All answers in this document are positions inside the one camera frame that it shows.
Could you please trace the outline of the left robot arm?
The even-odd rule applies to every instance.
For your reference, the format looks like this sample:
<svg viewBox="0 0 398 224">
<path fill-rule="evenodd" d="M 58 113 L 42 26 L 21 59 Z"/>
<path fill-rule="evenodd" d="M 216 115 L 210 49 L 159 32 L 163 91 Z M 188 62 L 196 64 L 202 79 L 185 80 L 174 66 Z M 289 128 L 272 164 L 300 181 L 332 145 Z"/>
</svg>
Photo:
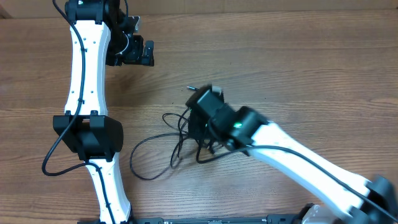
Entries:
<svg viewBox="0 0 398 224">
<path fill-rule="evenodd" d="M 123 126 L 109 117 L 106 105 L 106 67 L 154 66 L 153 41 L 137 33 L 140 17 L 120 5 L 115 0 L 72 0 L 59 10 L 70 25 L 71 82 L 63 114 L 53 117 L 58 138 L 42 163 L 42 172 L 51 176 L 47 163 L 60 142 L 77 154 L 80 163 L 56 175 L 87 168 L 100 207 L 97 223 L 135 222 L 119 168 Z"/>
</svg>

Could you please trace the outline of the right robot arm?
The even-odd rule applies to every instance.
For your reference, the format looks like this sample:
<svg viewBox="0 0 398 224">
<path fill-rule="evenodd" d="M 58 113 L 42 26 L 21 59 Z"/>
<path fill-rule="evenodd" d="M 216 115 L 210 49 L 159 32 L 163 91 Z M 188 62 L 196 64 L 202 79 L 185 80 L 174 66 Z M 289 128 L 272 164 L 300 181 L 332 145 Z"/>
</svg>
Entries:
<svg viewBox="0 0 398 224">
<path fill-rule="evenodd" d="M 269 164 L 323 202 L 306 205 L 292 223 L 397 223 L 396 190 L 388 179 L 368 180 L 334 165 L 256 110 L 232 109 L 216 86 L 193 92 L 186 102 L 189 130 L 227 148 L 226 156 L 242 152 Z"/>
</svg>

